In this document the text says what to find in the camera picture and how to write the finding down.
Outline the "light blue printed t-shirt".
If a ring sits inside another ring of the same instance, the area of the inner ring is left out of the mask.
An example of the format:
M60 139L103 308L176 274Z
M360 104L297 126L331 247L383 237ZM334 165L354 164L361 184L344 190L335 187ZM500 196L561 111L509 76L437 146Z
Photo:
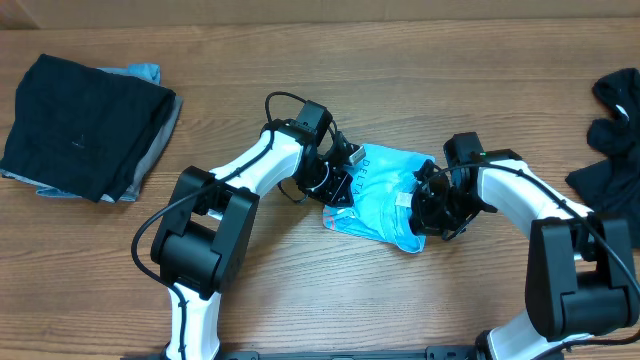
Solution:
M407 253L420 253L424 235L410 226L411 199L418 185L414 173L435 157L375 144L365 144L365 157L347 172L353 177L353 204L326 206L323 225L336 232L395 245Z

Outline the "black t-shirt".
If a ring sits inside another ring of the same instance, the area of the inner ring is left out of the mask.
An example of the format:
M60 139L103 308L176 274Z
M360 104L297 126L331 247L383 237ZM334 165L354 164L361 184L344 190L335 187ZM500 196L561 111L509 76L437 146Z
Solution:
M611 115L592 121L587 144L606 159L573 171L566 183L597 212L616 213L629 223L639 247L639 70L625 68L600 78L595 98Z

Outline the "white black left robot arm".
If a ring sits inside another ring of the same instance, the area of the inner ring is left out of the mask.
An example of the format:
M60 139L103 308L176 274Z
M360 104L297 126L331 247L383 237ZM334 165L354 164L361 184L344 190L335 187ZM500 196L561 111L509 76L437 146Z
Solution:
M352 176L365 149L338 131L329 110L306 100L294 119L268 118L258 142L230 163L179 176L150 249L171 300L163 359L214 359L221 295L244 260L261 198L286 179L305 197L350 207Z

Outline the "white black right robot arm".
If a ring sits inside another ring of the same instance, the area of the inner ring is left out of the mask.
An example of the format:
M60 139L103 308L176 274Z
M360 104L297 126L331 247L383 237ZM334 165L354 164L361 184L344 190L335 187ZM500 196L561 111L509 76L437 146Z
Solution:
M627 221L575 203L510 149L486 151L474 132L443 146L447 165L415 171L409 226L449 241L481 212L505 215L528 239L525 309L472 345L430 346L429 359L561 359L580 346L622 346L610 333L639 320Z

